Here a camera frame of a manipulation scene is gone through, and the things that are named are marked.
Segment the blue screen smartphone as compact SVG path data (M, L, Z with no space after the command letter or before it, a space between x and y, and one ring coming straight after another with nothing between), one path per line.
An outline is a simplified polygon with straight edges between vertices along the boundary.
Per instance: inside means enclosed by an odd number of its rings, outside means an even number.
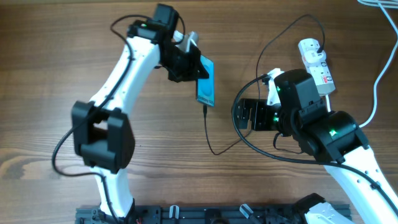
M197 101L204 105L215 106L215 78L214 78L214 63L212 60L201 56L201 63L209 74L209 78L197 80Z

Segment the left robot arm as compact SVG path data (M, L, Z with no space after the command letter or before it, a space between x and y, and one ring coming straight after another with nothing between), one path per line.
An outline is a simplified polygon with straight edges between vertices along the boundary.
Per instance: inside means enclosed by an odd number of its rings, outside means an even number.
M139 221L126 172L136 145L129 114L152 71L164 67L176 83L214 84L213 66L197 47L197 34L176 30L182 18L172 6L158 4L152 17L134 18L105 84L89 102L77 101L72 108L75 154L96 178L102 223Z

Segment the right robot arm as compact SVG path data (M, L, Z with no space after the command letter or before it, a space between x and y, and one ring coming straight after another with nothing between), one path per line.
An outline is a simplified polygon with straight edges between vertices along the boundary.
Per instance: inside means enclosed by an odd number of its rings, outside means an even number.
M250 143L236 122L241 95L260 76L240 89L231 108L233 126L254 151L278 161L324 166L339 183L365 223L397 223L397 195L384 177L369 141L354 118L344 111L328 111L311 74L303 69L273 79L280 102L266 105L267 131L278 131L298 142L312 160L293 159L263 151Z

